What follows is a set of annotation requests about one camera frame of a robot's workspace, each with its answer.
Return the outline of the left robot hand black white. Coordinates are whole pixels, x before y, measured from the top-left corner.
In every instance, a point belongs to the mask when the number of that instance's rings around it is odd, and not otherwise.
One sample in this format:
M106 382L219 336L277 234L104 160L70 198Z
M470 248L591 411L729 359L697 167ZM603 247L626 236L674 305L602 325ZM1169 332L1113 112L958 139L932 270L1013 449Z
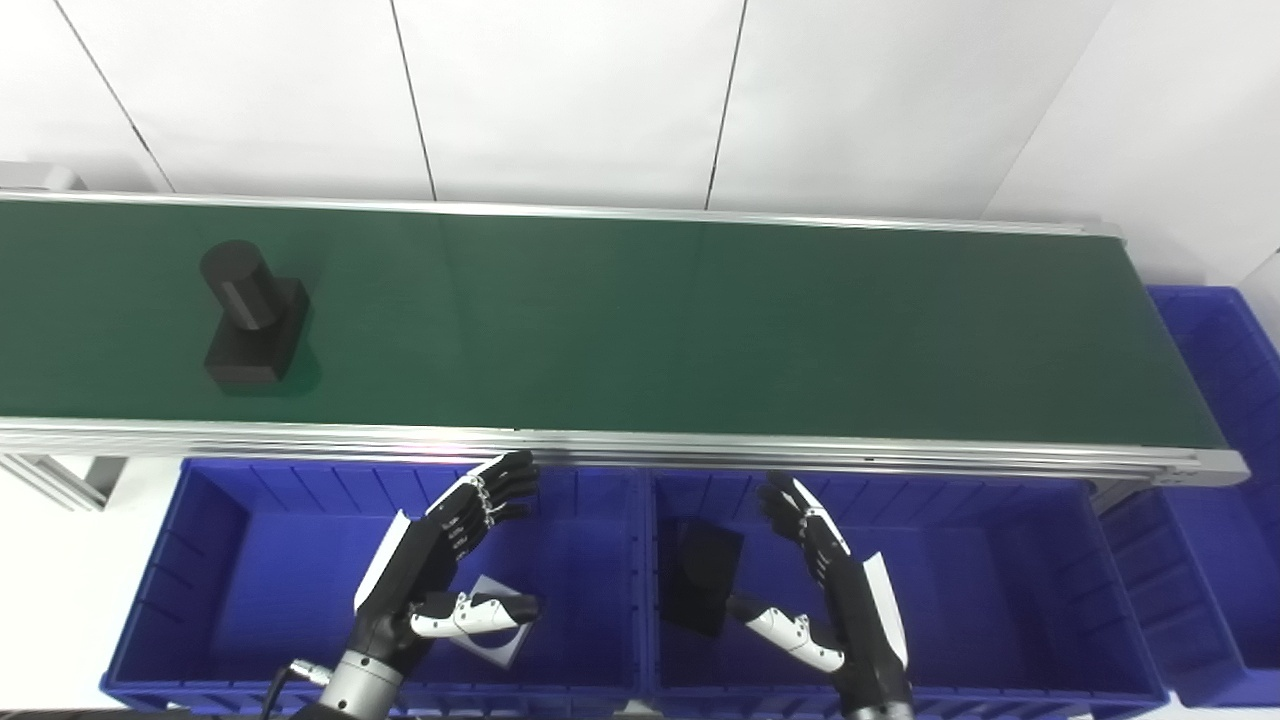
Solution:
M416 519L399 512L357 591L346 651L408 678L436 641L506 632L539 618L529 594L452 591L461 561L497 525L530 514L540 468L529 450L458 477Z

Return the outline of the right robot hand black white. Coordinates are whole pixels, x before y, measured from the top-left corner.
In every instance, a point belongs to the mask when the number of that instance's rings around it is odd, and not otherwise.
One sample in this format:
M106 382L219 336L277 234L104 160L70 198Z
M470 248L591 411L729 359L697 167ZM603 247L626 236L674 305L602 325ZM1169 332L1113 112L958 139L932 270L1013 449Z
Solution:
M758 498L773 532L803 551L829 629L741 592L727 598L728 615L827 675L842 717L914 719L905 629L883 556L856 560L826 506L788 473L768 471Z

